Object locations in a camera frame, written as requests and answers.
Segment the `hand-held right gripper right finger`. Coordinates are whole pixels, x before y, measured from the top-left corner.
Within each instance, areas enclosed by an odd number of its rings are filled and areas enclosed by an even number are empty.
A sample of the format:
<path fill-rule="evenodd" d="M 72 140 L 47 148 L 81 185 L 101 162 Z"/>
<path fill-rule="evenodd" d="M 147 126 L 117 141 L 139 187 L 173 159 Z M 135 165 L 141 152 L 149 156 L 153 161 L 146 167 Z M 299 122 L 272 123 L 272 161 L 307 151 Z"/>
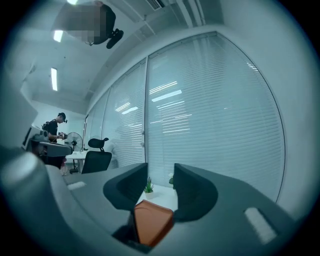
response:
<path fill-rule="evenodd" d="M 244 181 L 175 164 L 173 184 L 178 255 L 270 256 L 292 237 L 294 220 Z"/>

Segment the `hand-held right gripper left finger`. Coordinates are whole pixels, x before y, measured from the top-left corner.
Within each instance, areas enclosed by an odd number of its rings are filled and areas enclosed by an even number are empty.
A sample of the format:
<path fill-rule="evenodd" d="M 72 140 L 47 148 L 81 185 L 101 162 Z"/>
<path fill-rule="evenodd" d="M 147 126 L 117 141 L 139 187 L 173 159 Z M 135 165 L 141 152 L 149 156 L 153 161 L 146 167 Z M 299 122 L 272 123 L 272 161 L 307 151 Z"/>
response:
<path fill-rule="evenodd" d="M 72 227 L 98 227 L 112 235 L 128 225 L 147 184 L 147 163 L 63 177 L 47 167 L 62 216 Z"/>

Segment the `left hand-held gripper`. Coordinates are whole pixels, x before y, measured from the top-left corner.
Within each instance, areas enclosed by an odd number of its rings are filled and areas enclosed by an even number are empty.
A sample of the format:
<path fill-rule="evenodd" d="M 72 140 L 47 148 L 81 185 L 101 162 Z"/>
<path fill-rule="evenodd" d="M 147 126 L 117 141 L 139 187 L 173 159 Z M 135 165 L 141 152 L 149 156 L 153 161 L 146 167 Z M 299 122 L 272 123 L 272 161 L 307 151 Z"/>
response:
<path fill-rule="evenodd" d="M 31 129 L 30 143 L 39 143 L 39 152 L 45 156 L 68 156 L 73 149 L 68 145 L 50 142 L 49 133 L 46 130 Z"/>

